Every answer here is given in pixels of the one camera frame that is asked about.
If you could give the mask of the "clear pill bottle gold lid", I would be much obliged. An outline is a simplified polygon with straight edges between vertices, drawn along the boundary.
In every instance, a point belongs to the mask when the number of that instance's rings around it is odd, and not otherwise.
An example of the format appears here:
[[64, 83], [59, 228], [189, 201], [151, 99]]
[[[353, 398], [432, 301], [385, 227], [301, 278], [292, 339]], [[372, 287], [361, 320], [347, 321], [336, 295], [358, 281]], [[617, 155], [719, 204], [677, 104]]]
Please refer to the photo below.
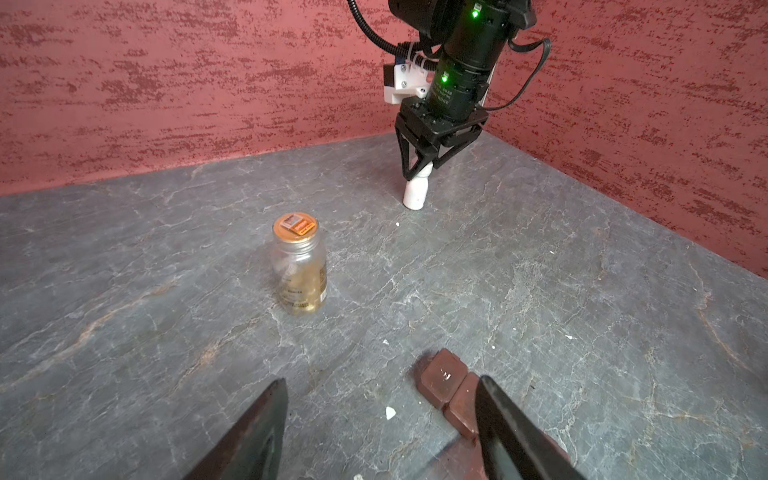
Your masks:
[[273, 224], [271, 255], [276, 295], [293, 314], [319, 310], [327, 295], [327, 252], [318, 220], [290, 212]]

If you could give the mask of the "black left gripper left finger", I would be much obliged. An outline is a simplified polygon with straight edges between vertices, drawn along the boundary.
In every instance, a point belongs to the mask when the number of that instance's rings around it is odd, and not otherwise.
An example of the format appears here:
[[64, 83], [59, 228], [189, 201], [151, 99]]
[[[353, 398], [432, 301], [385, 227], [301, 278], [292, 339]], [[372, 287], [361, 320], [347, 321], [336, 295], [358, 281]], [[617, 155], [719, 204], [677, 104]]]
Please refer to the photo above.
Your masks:
[[277, 479], [288, 411], [284, 378], [273, 381], [185, 479]]

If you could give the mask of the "red weekly pill organizer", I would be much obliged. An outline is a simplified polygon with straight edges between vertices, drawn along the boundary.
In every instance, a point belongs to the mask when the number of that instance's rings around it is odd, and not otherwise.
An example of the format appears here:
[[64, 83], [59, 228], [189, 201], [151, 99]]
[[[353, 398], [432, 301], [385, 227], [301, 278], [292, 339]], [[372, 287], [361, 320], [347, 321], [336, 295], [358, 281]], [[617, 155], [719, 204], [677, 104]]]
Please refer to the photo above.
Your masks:
[[[470, 449], [468, 462], [459, 466], [467, 479], [489, 479], [483, 467], [475, 415], [475, 395], [481, 376], [445, 348], [421, 358], [414, 373], [418, 392], [456, 429], [462, 437], [459, 445]], [[550, 435], [545, 435], [559, 445], [574, 466], [565, 449]]]

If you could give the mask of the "small white pill bottle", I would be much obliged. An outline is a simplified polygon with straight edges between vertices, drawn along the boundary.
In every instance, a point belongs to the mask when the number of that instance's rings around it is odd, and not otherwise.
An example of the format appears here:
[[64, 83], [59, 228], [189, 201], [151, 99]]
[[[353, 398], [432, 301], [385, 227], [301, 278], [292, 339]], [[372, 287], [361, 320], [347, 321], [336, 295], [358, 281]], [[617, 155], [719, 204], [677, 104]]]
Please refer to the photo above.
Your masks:
[[429, 190], [429, 176], [433, 170], [433, 164], [427, 164], [413, 179], [406, 183], [403, 205], [413, 211], [421, 210], [426, 202]]

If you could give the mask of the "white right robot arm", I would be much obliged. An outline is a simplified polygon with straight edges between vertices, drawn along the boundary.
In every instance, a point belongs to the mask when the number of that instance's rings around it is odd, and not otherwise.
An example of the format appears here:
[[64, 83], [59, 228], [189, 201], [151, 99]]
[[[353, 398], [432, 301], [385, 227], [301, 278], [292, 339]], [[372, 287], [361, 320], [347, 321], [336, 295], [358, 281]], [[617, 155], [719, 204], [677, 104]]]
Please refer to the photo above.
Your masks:
[[426, 96], [405, 99], [395, 122], [402, 173], [411, 181], [426, 167], [438, 169], [468, 147], [491, 112], [518, 99], [496, 107], [481, 104], [505, 47], [518, 53], [541, 48], [535, 68], [540, 71], [552, 42], [514, 42], [519, 31], [537, 22], [530, 1], [391, 1], [389, 8], [430, 45], [440, 47]]

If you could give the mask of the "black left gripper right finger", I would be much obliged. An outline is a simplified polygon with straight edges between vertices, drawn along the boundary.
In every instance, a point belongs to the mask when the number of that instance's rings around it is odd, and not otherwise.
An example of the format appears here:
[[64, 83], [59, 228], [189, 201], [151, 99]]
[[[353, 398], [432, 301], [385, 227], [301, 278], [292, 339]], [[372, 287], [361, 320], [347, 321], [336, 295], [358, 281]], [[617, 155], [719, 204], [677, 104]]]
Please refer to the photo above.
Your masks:
[[585, 478], [489, 376], [479, 379], [475, 415], [485, 475], [489, 479]]

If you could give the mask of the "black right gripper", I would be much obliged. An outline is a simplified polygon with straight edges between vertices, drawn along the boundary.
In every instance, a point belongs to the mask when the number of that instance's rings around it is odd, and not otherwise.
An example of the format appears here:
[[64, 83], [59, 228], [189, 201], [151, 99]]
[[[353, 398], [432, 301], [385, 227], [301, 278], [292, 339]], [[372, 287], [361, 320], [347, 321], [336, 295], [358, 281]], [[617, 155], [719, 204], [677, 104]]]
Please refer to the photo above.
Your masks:
[[467, 119], [454, 120], [432, 111], [424, 99], [404, 99], [395, 122], [403, 177], [413, 180], [432, 162], [434, 169], [442, 167], [478, 139], [488, 118], [485, 109], [475, 108]]

